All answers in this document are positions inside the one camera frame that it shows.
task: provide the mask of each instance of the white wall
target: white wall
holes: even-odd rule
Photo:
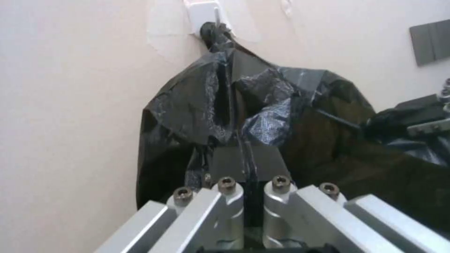
[[[295,1],[291,20],[278,1],[259,3],[249,6],[262,40],[245,46],[335,71],[378,110],[450,77],[450,60],[416,67],[408,33],[450,18],[447,0]],[[141,110],[198,57],[158,55],[146,6],[0,0],[0,252],[90,252],[135,212]]]

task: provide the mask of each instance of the gray panel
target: gray panel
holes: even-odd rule
[[[450,19],[432,24],[431,38],[437,59],[450,56]]]
[[[418,66],[431,63],[436,60],[434,57],[433,44],[430,38],[428,25],[411,27],[411,40],[413,41],[414,54]]]
[[[450,19],[411,27],[409,32],[418,66],[450,56]]]

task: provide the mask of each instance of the hex socket screw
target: hex socket screw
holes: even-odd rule
[[[272,188],[276,193],[287,193],[291,188],[291,180],[282,175],[274,176],[272,179]]]
[[[333,200],[337,200],[339,197],[340,190],[335,184],[325,182],[320,184],[319,189]]]
[[[236,191],[236,181],[230,176],[222,177],[217,182],[217,188],[222,194],[233,194]]]
[[[173,192],[173,200],[175,205],[185,207],[191,202],[193,193],[189,187],[180,187]]]

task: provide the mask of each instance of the white wall hook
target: white wall hook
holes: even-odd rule
[[[184,0],[191,22],[192,33],[200,37],[200,28],[206,22],[226,24],[232,30],[224,9],[216,0]]]

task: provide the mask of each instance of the black plastic bag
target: black plastic bag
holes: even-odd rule
[[[264,61],[223,26],[207,23],[201,34],[210,52],[173,77],[143,111],[139,208],[177,187],[199,188],[214,148],[265,144],[279,147],[299,187],[328,181],[349,199],[372,193],[449,231],[449,170],[364,138],[359,125],[375,112],[350,81]],[[255,169],[251,157],[243,162]]]

